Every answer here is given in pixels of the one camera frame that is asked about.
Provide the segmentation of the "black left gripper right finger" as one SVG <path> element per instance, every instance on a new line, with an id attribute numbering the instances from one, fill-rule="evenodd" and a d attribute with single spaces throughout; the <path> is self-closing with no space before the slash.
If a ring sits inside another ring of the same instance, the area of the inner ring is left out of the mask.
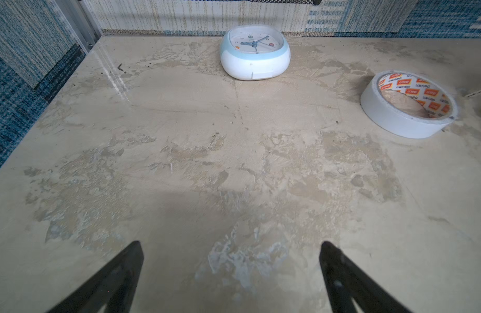
<path id="1" fill-rule="evenodd" d="M 333 312 L 410 312 L 330 241 L 322 243 L 319 263 Z"/>

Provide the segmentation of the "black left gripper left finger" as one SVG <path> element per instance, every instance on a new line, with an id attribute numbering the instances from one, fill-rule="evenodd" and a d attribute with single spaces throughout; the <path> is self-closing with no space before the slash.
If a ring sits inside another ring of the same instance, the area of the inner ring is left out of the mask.
<path id="1" fill-rule="evenodd" d="M 129 312 L 144 262 L 140 241 L 131 242 L 50 312 Z"/>

